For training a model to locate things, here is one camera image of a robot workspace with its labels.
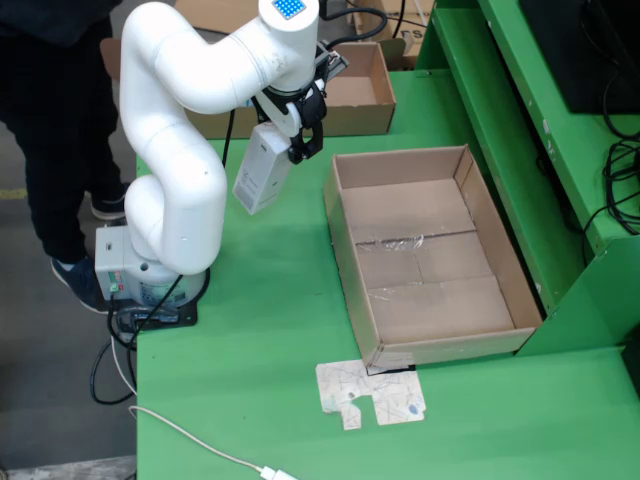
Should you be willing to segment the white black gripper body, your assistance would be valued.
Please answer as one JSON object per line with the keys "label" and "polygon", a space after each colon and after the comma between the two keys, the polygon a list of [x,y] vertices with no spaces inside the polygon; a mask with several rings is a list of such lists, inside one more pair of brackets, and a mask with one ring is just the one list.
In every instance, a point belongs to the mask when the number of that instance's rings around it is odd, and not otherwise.
{"label": "white black gripper body", "polygon": [[262,116],[285,135],[298,135],[313,129],[327,114],[325,83],[312,82],[307,90],[276,92],[271,88],[259,92]]}

